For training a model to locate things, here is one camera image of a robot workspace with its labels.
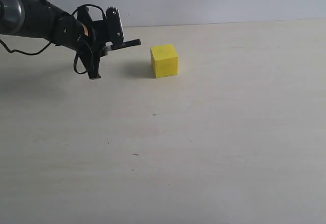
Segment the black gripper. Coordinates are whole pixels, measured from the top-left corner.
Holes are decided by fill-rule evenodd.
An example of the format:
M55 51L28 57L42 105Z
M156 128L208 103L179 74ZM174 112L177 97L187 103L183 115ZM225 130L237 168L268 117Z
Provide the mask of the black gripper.
M79 6L70 14L52 6L52 43L76 51L76 63L80 59L85 68L83 72L76 69L77 74L87 74L89 79L100 79L100 59L107 55L107 28L111 43L120 46L124 42L123 27L116 7L108 7L105 16L101 7L94 6L102 15L96 21L90 16L89 8L90 6Z

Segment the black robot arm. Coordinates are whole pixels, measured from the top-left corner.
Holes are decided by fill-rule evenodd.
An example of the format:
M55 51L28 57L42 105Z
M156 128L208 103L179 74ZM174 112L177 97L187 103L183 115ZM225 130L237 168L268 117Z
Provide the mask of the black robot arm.
M42 38L76 52L89 79L99 79L101 57L124 48L119 10L108 7L101 20L93 20L90 4L70 14L46 0L1 0L1 34Z

